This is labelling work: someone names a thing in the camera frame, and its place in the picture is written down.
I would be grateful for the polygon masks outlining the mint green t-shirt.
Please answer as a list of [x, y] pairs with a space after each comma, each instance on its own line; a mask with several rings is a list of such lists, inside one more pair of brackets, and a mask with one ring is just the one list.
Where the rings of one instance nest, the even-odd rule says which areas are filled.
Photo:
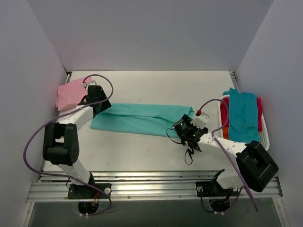
[[91, 129], [177, 138], [173, 128], [183, 115], [194, 116], [194, 109], [182, 105], [123, 104], [112, 106], [96, 115]]

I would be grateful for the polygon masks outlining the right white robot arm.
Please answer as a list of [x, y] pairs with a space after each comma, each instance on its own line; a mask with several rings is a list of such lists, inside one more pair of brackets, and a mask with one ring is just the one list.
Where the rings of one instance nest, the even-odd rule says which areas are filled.
[[215, 195], [227, 189], [247, 186], [255, 192], [262, 192], [278, 172], [278, 166], [260, 142], [235, 142], [212, 135], [206, 124], [209, 115], [182, 118], [172, 126], [180, 138], [180, 144], [192, 155], [195, 151], [226, 157], [231, 161], [230, 170], [221, 170], [210, 183]]

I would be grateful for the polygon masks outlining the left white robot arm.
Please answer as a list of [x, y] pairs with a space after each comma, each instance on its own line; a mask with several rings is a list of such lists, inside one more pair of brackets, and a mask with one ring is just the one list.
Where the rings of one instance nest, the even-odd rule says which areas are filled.
[[88, 94], [66, 118], [45, 126], [43, 158], [62, 169], [72, 183], [79, 185], [78, 192], [91, 198], [96, 191], [92, 174], [79, 160], [78, 130], [102, 111], [111, 107], [103, 88], [89, 85]]

